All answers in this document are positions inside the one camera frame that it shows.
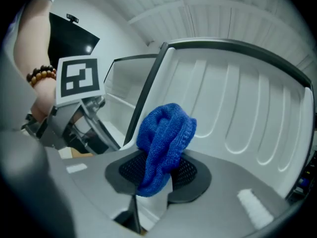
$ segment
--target white wall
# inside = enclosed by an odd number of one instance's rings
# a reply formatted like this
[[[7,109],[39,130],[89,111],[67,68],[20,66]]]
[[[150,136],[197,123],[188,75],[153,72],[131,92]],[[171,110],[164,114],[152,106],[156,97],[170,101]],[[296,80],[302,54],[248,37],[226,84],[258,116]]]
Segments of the white wall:
[[[158,54],[160,51],[160,44],[158,42],[150,42],[148,45],[148,54]]]
[[[55,0],[51,12],[66,19],[79,18],[79,26],[100,38],[92,55],[99,56],[105,75],[114,59],[145,54],[147,46],[105,0]]]
[[[154,41],[161,45],[188,37],[244,41],[288,60],[317,89],[316,41],[290,0],[108,1],[142,34],[146,43]]]

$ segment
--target person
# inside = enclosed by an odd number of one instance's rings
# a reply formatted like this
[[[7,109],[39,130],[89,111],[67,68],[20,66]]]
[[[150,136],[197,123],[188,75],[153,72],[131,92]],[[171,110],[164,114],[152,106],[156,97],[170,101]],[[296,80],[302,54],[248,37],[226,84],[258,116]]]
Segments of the person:
[[[13,57],[24,78],[34,68],[50,65],[48,48],[51,35],[49,14],[54,0],[30,0],[22,9],[18,23],[18,34]],[[17,21],[11,28],[17,27]],[[55,102],[56,81],[52,78],[40,80],[34,90],[37,99],[31,108],[33,117],[41,122]]]

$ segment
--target ceiling light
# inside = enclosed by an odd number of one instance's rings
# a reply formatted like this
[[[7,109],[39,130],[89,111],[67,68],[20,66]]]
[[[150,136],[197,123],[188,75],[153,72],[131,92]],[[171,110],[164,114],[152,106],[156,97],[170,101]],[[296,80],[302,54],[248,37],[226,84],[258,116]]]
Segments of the ceiling light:
[[[87,52],[87,53],[90,53],[90,52],[91,52],[91,49],[92,49],[92,47],[91,47],[91,46],[89,46],[89,45],[88,45],[88,46],[86,46],[86,52]]]

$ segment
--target black edge trim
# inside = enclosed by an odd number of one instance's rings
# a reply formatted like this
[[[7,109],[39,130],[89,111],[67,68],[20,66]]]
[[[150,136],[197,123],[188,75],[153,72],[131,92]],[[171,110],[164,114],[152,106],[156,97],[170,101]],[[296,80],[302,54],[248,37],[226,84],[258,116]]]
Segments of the black edge trim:
[[[160,53],[157,55],[157,58],[156,58],[153,66],[151,68],[149,76],[148,76],[148,78],[145,81],[145,84],[143,86],[142,92],[140,94],[140,97],[138,99],[137,105],[136,105],[135,110],[133,112],[133,115],[132,115],[132,118],[131,118],[131,121],[130,121],[130,124],[129,124],[129,127],[128,127],[127,134],[125,136],[123,145],[127,144],[132,139],[132,136],[133,136],[135,127],[137,126],[138,120],[140,118],[144,103],[145,103],[145,101],[146,101],[146,99],[148,97],[149,91],[150,91],[150,89],[152,87],[154,79],[155,79],[155,77],[157,75],[159,67],[160,67],[160,65],[161,65],[161,63],[162,63],[162,61],[164,59],[164,56],[165,56],[168,48],[169,48],[168,44],[167,43],[163,43],[162,48],[160,50]]]
[[[313,90],[313,84],[311,84],[310,86],[310,89],[313,93],[313,126],[312,126],[312,133],[311,133],[311,143],[309,144],[309,148],[308,148],[308,152],[307,152],[307,155],[306,155],[306,159],[305,159],[305,162],[303,164],[303,167],[302,167],[302,170],[300,171],[297,179],[296,179],[296,182],[294,184],[294,186],[292,187],[292,189],[289,191],[289,193],[287,194],[287,196],[285,197],[286,200],[288,200],[288,198],[292,195],[293,193],[293,190],[296,188],[297,184],[298,184],[298,181],[299,179],[302,177],[302,174],[304,172],[304,169],[306,167],[306,163],[308,161],[308,158],[309,158],[309,155],[310,155],[310,152],[312,150],[312,146],[313,146],[313,138],[314,138],[314,131],[315,131],[315,120],[316,120],[316,112],[315,112],[315,98],[314,98],[314,90]]]
[[[180,40],[168,44],[169,48],[175,49],[218,49],[244,54],[250,57],[265,61],[278,67],[305,87],[311,87],[311,80],[302,73],[296,66],[279,57],[278,55],[257,47],[255,45],[229,39],[210,38],[206,40]]]
[[[111,66],[110,66],[110,68],[109,68],[109,70],[108,70],[108,72],[107,72],[107,75],[106,75],[106,77],[105,77],[105,79],[104,79],[104,84],[105,84],[105,81],[106,81],[106,79],[107,79],[107,77],[108,77],[108,74],[109,74],[109,72],[110,72],[110,70],[111,70],[111,67],[113,66],[113,63],[114,63],[114,60],[112,61],[112,64],[111,64]]]
[[[118,58],[113,61],[125,61],[125,60],[132,60],[132,59],[141,59],[141,58],[157,58],[158,54],[145,54],[145,55],[136,55],[136,56],[130,56],[125,58]]]
[[[110,68],[109,68],[109,70],[108,70],[108,72],[107,72],[107,75],[106,75],[106,77],[105,77],[105,79],[104,79],[104,83],[105,83],[105,81],[106,81],[106,79],[107,79],[107,77],[108,77],[108,74],[109,74],[109,72],[110,72],[110,70],[111,70],[111,67],[113,66],[113,64],[115,63],[115,62],[117,62],[117,61],[125,61],[125,60],[132,60],[132,59],[144,59],[144,58],[157,58],[158,57],[158,54],[146,54],[146,55],[136,55],[136,56],[130,56],[130,57],[125,57],[125,58],[118,58],[118,59],[115,59],[115,60],[113,60],[113,62],[112,62],[112,64],[111,64],[111,66],[110,66]]]
[[[56,114],[57,114],[57,107],[53,106],[50,115],[51,116],[56,116]]]

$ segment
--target white ceiling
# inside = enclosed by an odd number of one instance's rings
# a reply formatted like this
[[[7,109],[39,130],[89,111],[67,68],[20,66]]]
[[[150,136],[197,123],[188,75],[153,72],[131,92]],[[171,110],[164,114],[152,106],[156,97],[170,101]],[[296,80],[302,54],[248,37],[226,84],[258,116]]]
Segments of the white ceiling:
[[[316,42],[289,0],[108,0],[146,44],[186,38],[245,41],[290,61],[317,84]]]

